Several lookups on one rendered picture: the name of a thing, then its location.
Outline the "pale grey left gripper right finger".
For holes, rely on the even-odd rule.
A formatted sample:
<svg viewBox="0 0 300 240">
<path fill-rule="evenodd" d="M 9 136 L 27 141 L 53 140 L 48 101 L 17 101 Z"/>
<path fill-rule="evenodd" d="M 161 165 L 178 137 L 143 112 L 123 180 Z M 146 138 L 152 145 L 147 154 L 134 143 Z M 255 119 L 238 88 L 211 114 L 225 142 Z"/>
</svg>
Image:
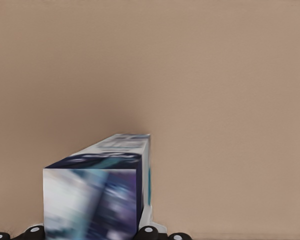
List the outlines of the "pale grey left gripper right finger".
<svg viewBox="0 0 300 240">
<path fill-rule="evenodd" d="M 143 208 L 136 240 L 169 240 L 167 228 L 153 221 L 151 205 Z"/>
</svg>

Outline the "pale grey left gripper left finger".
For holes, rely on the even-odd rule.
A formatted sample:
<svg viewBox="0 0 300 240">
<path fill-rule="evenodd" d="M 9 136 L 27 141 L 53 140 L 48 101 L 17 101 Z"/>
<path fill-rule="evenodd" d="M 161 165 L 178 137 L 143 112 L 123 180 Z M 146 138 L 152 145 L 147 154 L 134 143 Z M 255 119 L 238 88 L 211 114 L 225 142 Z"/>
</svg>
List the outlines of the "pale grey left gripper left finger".
<svg viewBox="0 0 300 240">
<path fill-rule="evenodd" d="M 43 226 L 33 226 L 25 230 L 21 240 L 45 240 L 45 230 Z"/>
</svg>

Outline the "blue and white printed box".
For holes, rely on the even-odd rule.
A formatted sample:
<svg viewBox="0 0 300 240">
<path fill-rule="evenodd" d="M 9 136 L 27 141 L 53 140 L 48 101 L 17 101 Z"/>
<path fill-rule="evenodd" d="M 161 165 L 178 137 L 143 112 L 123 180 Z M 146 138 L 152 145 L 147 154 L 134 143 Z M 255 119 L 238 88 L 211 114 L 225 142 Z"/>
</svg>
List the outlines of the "blue and white printed box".
<svg viewBox="0 0 300 240">
<path fill-rule="evenodd" d="M 150 140 L 114 134 L 46 166 L 46 240 L 131 240 L 151 218 Z"/>
</svg>

